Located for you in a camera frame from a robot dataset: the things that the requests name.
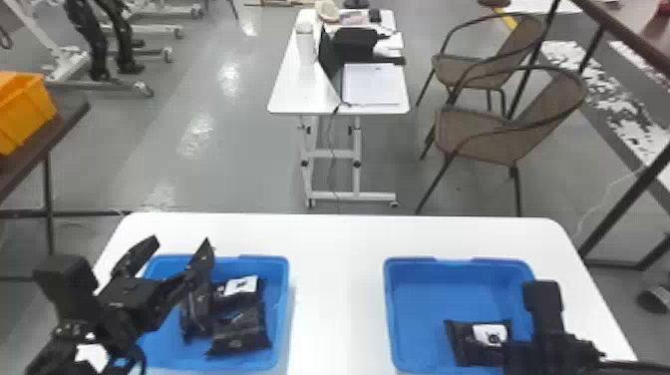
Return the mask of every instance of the white table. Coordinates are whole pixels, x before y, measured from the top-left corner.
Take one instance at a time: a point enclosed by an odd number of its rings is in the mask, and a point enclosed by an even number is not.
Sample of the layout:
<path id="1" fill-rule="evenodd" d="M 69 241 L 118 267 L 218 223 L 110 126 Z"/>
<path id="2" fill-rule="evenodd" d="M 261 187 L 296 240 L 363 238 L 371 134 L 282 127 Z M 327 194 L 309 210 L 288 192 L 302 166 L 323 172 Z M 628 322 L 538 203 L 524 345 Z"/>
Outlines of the white table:
<path id="1" fill-rule="evenodd" d="M 390 10 L 381 11 L 382 24 L 385 28 L 396 30 L 396 21 Z M 296 24 L 299 22 L 314 23 L 315 43 L 318 46 L 320 38 L 321 21 L 316 16 L 314 9 L 303 9 L 298 13 Z M 397 41 L 388 41 L 397 45 Z M 318 63 L 313 65 L 302 65 L 298 55 L 295 41 L 295 29 L 291 30 L 291 37 L 286 46 L 284 60 L 281 63 L 277 79 L 274 83 L 272 95 L 267 104 L 267 111 L 273 115 L 289 115 L 299 117 L 300 123 L 300 166 L 304 179 L 305 195 L 307 205 L 312 206 L 316 199 L 339 199 L 339 200 L 379 200 L 396 202 L 394 192 L 361 192 L 360 173 L 362 168 L 361 151 L 361 116 L 369 115 L 402 115 L 410 111 L 410 100 L 407 96 L 407 85 L 405 82 L 404 68 L 394 66 L 394 74 L 397 76 L 394 82 L 400 85 L 399 90 L 404 93 L 404 98 L 396 106 L 341 106 L 338 116 L 353 117 L 351 126 L 353 135 L 353 148 L 351 150 L 317 150 L 319 118 L 326 121 L 333 110 L 340 104 L 340 98 L 332 87 L 330 80 Z M 345 159 L 352 161 L 352 190 L 351 191 L 316 191 L 312 189 L 312 172 L 315 159 Z"/>
<path id="2" fill-rule="evenodd" d="M 391 256 L 523 259 L 536 278 L 560 284 L 568 332 L 594 341 L 610 359 L 636 359 L 566 233 L 549 219 L 134 213 L 94 267 L 101 284 L 132 245 L 152 234 L 161 242 L 157 254 L 193 253 L 208 237 L 217 256 L 288 259 L 290 340 L 273 375 L 396 374 L 382 274 Z M 97 367 L 106 361 L 91 348 L 80 357 Z"/>

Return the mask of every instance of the blue tray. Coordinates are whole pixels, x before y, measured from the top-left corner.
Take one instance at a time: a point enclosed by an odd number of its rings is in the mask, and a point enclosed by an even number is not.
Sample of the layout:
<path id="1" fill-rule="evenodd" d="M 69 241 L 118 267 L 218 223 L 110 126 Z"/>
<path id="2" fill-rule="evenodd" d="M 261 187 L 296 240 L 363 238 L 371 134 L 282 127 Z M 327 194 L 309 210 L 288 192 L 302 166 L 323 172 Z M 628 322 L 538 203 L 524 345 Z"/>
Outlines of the blue tray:
<path id="1" fill-rule="evenodd" d="M 530 340 L 532 318 L 521 285 L 534 280 L 521 261 L 389 258 L 384 291 L 393 363 L 426 374 L 502 375 L 499 368 L 456 365 L 444 320 L 511 319 L 512 337 Z"/>
<path id="2" fill-rule="evenodd" d="M 183 270 L 190 255 L 161 255 L 150 259 L 145 278 L 158 279 Z M 259 275 L 264 281 L 263 302 L 267 334 L 272 343 L 269 349 L 255 352 L 207 358 L 208 337 L 193 338 L 186 345 L 179 332 L 178 307 L 167 317 L 161 329 L 139 340 L 147 354 L 149 367 L 187 371 L 262 371 L 277 364 L 282 350 L 288 301 L 288 261 L 275 256 L 217 257 L 211 272 L 212 282 L 230 278 Z"/>

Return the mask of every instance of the orange crate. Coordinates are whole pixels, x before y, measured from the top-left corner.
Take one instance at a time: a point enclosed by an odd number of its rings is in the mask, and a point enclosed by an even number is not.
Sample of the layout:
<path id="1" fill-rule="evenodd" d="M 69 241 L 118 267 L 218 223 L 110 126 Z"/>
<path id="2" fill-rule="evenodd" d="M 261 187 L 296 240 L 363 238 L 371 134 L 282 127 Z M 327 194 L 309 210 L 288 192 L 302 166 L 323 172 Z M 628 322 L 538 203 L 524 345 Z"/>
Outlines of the orange crate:
<path id="1" fill-rule="evenodd" d="M 0 72 L 0 155 L 11 154 L 54 115 L 41 74 Z"/>

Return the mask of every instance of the wicker chair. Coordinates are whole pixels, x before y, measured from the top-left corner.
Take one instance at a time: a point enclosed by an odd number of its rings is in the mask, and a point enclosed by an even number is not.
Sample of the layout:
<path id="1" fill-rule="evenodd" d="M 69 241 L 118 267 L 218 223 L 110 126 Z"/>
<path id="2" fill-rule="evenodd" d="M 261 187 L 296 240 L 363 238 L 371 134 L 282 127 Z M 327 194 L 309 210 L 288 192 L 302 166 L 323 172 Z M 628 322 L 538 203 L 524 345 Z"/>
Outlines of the wicker chair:
<path id="1" fill-rule="evenodd" d="M 494 75 L 508 76 L 518 71 L 544 71 L 553 78 L 516 119 L 509 120 L 456 106 L 459 94 L 468 87 L 469 81 Z M 447 167 L 458 156 L 509 167 L 509 174 L 514 180 L 516 214 L 521 216 L 521 188 L 516 162 L 579 108 L 585 96 L 586 86 L 577 74 L 553 66 L 520 67 L 487 73 L 462 82 L 436 113 L 434 138 L 445 155 L 445 161 L 415 213 L 421 212 Z"/>
<path id="2" fill-rule="evenodd" d="M 498 52 L 491 57 L 481 59 L 474 57 L 456 56 L 445 54 L 447 45 L 454 34 L 468 26 L 473 26 L 484 21 L 498 19 L 504 16 L 515 17 L 518 20 L 518 25 L 509 34 L 507 39 L 502 44 Z M 442 44 L 440 53 L 433 56 L 433 69 L 428 75 L 428 79 L 424 84 L 424 88 L 419 94 L 416 107 L 421 105 L 421 101 L 426 95 L 428 85 L 436 75 L 438 80 L 445 85 L 447 92 L 450 88 L 458 85 L 459 81 L 465 80 L 468 76 L 481 76 L 487 72 L 501 71 L 517 67 L 523 59 L 530 53 L 538 43 L 540 43 L 545 31 L 544 22 L 539 18 L 526 13 L 501 13 L 490 16 L 481 17 L 452 29 L 447 34 L 445 41 Z M 503 90 L 503 85 L 509 76 L 495 76 L 487 79 L 470 81 L 469 89 L 484 90 L 487 93 L 487 108 L 489 111 L 493 109 L 491 103 L 491 91 L 496 91 L 501 95 L 501 113 L 504 116 L 506 111 L 506 97 Z"/>

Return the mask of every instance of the laptop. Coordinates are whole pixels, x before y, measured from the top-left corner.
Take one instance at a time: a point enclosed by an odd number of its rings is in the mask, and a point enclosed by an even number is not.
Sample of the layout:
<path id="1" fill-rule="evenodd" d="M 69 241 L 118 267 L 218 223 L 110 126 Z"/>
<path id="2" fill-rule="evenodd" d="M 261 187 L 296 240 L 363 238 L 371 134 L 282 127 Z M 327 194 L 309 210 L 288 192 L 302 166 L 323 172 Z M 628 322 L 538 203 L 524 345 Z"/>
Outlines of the laptop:
<path id="1" fill-rule="evenodd" d="M 342 102 L 354 106 L 395 106 L 401 103 L 402 86 L 393 64 L 345 64 L 325 28 L 321 28 L 319 64 Z"/>

